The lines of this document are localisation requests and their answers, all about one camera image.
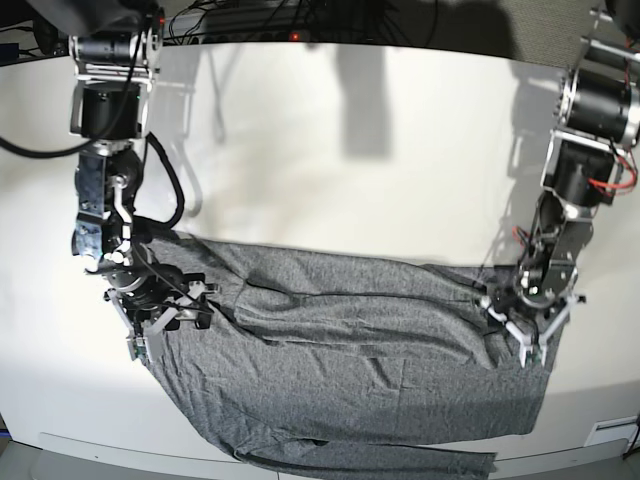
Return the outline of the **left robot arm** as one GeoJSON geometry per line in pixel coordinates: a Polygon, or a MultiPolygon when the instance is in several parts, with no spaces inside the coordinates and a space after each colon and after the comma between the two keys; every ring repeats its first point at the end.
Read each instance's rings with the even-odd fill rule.
{"type": "Polygon", "coordinates": [[[521,365],[545,364],[553,335],[586,300],[574,291],[577,259],[598,208],[639,182],[639,4],[604,1],[591,14],[559,82],[532,225],[513,230],[522,254],[508,281],[480,302],[518,342],[521,365]]]}

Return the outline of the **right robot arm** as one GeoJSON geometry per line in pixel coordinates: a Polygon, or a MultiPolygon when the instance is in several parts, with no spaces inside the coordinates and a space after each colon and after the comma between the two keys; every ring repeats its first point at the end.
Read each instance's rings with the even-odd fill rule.
{"type": "Polygon", "coordinates": [[[148,244],[169,233],[181,219],[185,197],[165,149],[149,132],[149,100],[159,75],[165,14],[156,1],[33,1],[31,7],[68,38],[75,64],[69,131],[82,143],[38,151],[3,140],[4,150],[48,160],[78,156],[75,189],[78,213],[72,253],[85,271],[106,280],[105,293],[128,329],[133,360],[145,365],[163,354],[164,336],[190,322],[203,330],[214,315],[207,300],[213,290],[202,273],[186,274],[161,263],[148,244]],[[176,195],[167,221],[135,213],[145,161],[136,142],[152,148],[176,195]]]}

